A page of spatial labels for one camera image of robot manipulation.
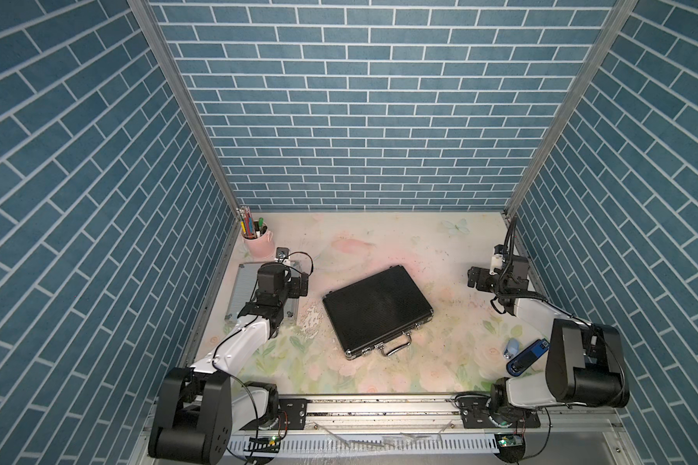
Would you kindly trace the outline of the silver aluminium poker case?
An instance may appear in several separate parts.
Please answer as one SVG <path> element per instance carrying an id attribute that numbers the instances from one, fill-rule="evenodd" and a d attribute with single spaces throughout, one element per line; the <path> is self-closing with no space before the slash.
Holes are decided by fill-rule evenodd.
<path id="1" fill-rule="evenodd" d="M 257 287 L 257 273 L 262 263 L 241 263 L 238 265 L 224 321 L 233 324 L 242 308 L 251 300 Z M 299 310 L 298 300 L 288 300 L 284 307 L 284 325 L 296 325 Z"/>

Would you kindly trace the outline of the black poker case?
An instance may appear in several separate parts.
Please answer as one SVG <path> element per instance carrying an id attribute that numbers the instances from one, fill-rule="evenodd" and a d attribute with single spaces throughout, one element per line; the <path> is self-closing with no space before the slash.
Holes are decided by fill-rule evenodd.
<path id="1" fill-rule="evenodd" d="M 325 294 L 323 305 L 347 360 L 374 350 L 389 357 L 412 343 L 411 331 L 434 308 L 402 265 Z"/>

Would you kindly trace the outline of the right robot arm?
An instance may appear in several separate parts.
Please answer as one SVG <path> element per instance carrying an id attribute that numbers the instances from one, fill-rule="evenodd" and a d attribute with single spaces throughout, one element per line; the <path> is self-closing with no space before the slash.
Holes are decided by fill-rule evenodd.
<path id="1" fill-rule="evenodd" d="M 620 332 L 591 323 L 529 288 L 529 262 L 498 251 L 489 267 L 471 267 L 469 287 L 492 295 L 494 309 L 541 333 L 510 356 L 489 393 L 452 402 L 467 428 L 528 427 L 550 407 L 624 408 L 630 399 Z"/>

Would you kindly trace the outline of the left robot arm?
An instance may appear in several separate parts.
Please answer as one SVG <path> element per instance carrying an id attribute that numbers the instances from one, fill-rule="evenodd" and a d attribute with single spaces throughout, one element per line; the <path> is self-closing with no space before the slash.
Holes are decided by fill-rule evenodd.
<path id="1" fill-rule="evenodd" d="M 277 337 L 287 304 L 308 294 L 310 275 L 290 263 L 260 265 L 234 328 L 201 360 L 164 378 L 147 446 L 150 457 L 216 464 L 234 432 L 277 418 L 276 386 L 247 384 L 238 374 Z"/>

